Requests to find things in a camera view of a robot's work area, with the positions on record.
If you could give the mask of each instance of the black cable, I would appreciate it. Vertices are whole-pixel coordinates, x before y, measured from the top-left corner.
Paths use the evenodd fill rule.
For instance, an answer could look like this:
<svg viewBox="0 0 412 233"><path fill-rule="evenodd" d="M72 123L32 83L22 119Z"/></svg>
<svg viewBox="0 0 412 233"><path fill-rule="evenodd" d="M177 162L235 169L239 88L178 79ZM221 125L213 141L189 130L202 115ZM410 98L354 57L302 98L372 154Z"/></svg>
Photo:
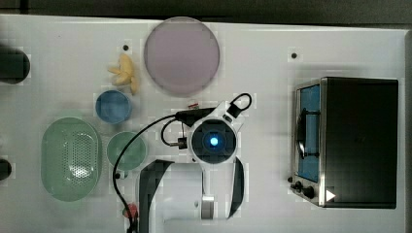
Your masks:
<svg viewBox="0 0 412 233"><path fill-rule="evenodd" d="M235 102L236 100L238 100L238 99L239 99L240 97L242 97L242 96L248 96L248 97L249 97L249 104L248 104L248 106L246 106L245 108L239 109L241 112L249 109L249 107L251 107L251 105L252 105L252 96L251 96L249 93L242 93L242 94L238 95L236 98L234 98L234 99L230 102L230 105L232 105L232 104L234 104L234 102Z"/></svg>
<svg viewBox="0 0 412 233"><path fill-rule="evenodd" d="M121 193L120 193L120 191L119 191L119 189L118 189L118 184L117 184L117 182L116 182L116 171L118 170L119 162L120 162L121 158L123 157L124 153L126 152L126 150L128 149L128 147L133 143L133 141L134 141L137 137L139 137L143 132L145 132L145 131L148 130L150 127L154 126L155 124L157 124L157 123L159 123L159 122L161 122L162 120L165 120L165 119L167 119L167 118L171 118L171 117L175 117L175 116L174 116L174 115L169 115L169 116L162 117L162 118L160 118L160 119L152 122L151 124L149 124L148 126L146 126L144 129L140 130L132 139L130 139L130 141L126 144L126 146L125 146L125 147L123 148L123 150L121 151L121 153L120 153L120 155L119 155L119 157L118 157L118 160L116 160L115 167L113 168L112 179L113 179L113 185L114 185L114 187L115 187L116 194L117 194L118 197L120 198L120 200L121 200L121 202L123 203L124 208L126 209L127 214L128 214L130 226L129 226L129 229L127 230L127 232L132 232L132 228L133 228L133 218L132 218L130 209L128 208L128 205L127 205L126 201L125 201L124 198L121 196Z"/></svg>
<svg viewBox="0 0 412 233"><path fill-rule="evenodd" d="M181 124L182 124L182 138L185 138L185 129L183 128L183 123L181 122Z"/></svg>
<svg viewBox="0 0 412 233"><path fill-rule="evenodd" d="M167 128L169 124L171 124L174 121L176 121L175 118L167 121L167 123L164 124L163 128L161 128L161 132L160 132L161 142L163 142L166 146L169 146L169 147L171 147L170 144L166 142L166 140L164 140L164 130Z"/></svg>

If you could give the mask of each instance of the small blue cup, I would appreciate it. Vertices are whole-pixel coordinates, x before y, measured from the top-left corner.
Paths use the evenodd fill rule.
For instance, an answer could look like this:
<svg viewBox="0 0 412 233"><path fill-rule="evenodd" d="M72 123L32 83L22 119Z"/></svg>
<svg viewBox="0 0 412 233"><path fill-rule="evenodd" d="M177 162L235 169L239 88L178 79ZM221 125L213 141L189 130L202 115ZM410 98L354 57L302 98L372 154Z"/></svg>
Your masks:
<svg viewBox="0 0 412 233"><path fill-rule="evenodd" d="M120 91L108 90L97 98L96 112L102 120L108 123L121 123L130 117L131 103Z"/></svg>

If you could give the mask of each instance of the green basket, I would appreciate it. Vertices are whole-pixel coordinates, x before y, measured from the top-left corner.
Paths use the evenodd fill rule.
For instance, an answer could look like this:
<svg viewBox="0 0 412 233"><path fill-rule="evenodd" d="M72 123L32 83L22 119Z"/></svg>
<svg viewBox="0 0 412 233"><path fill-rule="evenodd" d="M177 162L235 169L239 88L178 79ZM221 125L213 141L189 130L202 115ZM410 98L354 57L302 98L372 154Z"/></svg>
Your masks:
<svg viewBox="0 0 412 233"><path fill-rule="evenodd" d="M102 143L81 119L55 121L43 136L42 182L52 197L72 202L91 193L100 177Z"/></svg>

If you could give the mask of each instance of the white tabletop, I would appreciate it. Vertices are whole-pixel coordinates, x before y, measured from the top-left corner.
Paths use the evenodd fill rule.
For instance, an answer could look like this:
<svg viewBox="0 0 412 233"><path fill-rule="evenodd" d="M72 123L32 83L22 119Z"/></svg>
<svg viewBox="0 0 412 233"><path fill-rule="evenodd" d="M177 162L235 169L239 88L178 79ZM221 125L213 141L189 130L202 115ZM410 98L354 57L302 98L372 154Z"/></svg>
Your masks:
<svg viewBox="0 0 412 233"><path fill-rule="evenodd" d="M141 64L144 43L159 21L107 18L0 16L0 40L30 54L31 73L20 85L0 85L1 157L13 163L12 176L0 182L0 229L16 232L124 232L121 202L111 182L112 166L103 154L97 187L85 199L53 199L41 182L40 145L56 119L81 116L101 134L104 149L111 136L138 130L158 117L187 107L189 99L214 107L238 93L254 96L245 113L238 156L245 164L246 199L228 221L170 221L167 232L404 232L405 107L402 30L206 23L218 38L222 57L216 78L190 98L161 91L141 66L141 92L131 98L129 121L111 126L96 116L94 102L113 89L107 67L115 65L124 43ZM291 59L296 52L297 59ZM399 153L395 210L318 208L292 194L292 90L325 76L396 78L399 95ZM145 138L150 155L187 161L186 152L159 140L161 125ZM173 124L166 137L177 138ZM119 184L134 199L139 169Z"/></svg>

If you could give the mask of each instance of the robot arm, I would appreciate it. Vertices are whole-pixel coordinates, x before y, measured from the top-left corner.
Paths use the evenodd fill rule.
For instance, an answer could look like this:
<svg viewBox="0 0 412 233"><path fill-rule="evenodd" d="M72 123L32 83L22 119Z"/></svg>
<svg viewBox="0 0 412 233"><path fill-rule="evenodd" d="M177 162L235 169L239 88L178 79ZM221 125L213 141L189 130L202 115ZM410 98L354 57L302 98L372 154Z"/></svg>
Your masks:
<svg viewBox="0 0 412 233"><path fill-rule="evenodd" d="M245 119L233 102L176 114L190 127L185 146L197 163L157 160L141 172L140 233L163 233L168 219L227 219L240 207L244 171L237 133Z"/></svg>

